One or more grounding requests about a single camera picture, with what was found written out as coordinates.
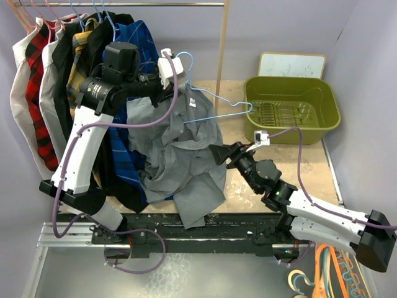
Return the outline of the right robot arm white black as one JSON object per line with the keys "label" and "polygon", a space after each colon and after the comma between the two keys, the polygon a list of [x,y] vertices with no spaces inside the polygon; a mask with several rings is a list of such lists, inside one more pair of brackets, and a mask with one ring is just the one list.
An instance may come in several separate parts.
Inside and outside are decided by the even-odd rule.
{"label": "right robot arm white black", "polygon": [[367,268],[384,273],[396,245],[396,228],[385,214],[349,210],[315,198],[302,187],[281,178],[272,160],[254,159],[247,145],[210,145],[217,165],[237,169],[267,208],[282,213],[276,236],[283,243],[293,239],[324,243],[355,256]]}

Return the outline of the grey shirt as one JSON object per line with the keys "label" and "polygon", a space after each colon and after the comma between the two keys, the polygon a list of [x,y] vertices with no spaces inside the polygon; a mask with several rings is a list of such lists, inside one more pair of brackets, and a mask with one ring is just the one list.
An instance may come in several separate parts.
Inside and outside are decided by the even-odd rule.
{"label": "grey shirt", "polygon": [[171,115],[158,125],[129,129],[128,144],[146,158],[139,172],[146,200],[172,197],[190,229],[202,227],[204,216],[225,201],[226,168],[215,164],[208,148],[223,143],[211,100],[186,84],[179,92]]}

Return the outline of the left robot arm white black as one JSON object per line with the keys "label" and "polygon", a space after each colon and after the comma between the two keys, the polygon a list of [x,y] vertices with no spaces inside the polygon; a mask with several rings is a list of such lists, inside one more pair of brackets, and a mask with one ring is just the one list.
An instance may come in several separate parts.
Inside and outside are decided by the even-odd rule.
{"label": "left robot arm white black", "polygon": [[81,83],[63,157],[52,178],[43,180],[39,187],[55,200],[51,220],[56,237],[65,235],[56,227],[59,206],[63,202],[77,212],[76,220],[85,217],[106,228],[106,237],[113,243],[127,238],[123,215],[106,201],[103,190],[92,186],[91,174],[107,129],[128,127],[114,123],[114,117],[129,97],[160,99],[172,86],[171,104],[176,104],[178,76],[184,73],[184,67],[174,59],[172,50],[165,48],[155,68],[154,81],[140,81],[137,47],[127,42],[112,42],[105,48],[104,62]]}

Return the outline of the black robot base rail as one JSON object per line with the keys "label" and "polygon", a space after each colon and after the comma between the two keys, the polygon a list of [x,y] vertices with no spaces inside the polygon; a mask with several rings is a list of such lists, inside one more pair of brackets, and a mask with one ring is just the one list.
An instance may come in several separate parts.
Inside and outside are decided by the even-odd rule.
{"label": "black robot base rail", "polygon": [[43,224],[39,246],[105,247],[132,249],[133,258],[151,253],[216,253],[277,256],[295,259],[307,247],[304,240],[287,239],[276,234],[278,213],[220,213],[205,216],[205,225],[186,230],[178,214],[125,214],[131,239],[96,227],[86,219],[73,224],[63,238],[56,238],[52,224]]}

